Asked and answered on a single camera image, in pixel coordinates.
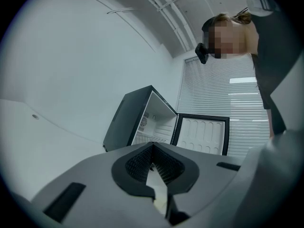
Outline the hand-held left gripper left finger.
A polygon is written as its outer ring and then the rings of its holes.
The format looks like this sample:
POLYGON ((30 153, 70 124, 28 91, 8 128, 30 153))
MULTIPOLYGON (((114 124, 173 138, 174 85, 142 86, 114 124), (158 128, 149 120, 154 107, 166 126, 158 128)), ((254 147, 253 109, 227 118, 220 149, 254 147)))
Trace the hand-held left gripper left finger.
POLYGON ((152 199, 131 196, 112 178, 113 163, 143 144, 91 156, 77 163, 44 186, 31 203, 44 211, 72 182, 85 188, 63 219, 69 228, 168 228, 169 222, 152 199))

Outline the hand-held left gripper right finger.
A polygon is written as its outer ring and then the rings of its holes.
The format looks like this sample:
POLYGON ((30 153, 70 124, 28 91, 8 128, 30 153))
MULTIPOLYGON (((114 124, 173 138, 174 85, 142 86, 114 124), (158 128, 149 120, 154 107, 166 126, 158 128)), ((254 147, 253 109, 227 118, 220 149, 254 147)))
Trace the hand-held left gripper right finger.
POLYGON ((232 181, 243 160, 154 143, 152 162, 167 187, 165 218, 177 225, 210 204, 232 181))

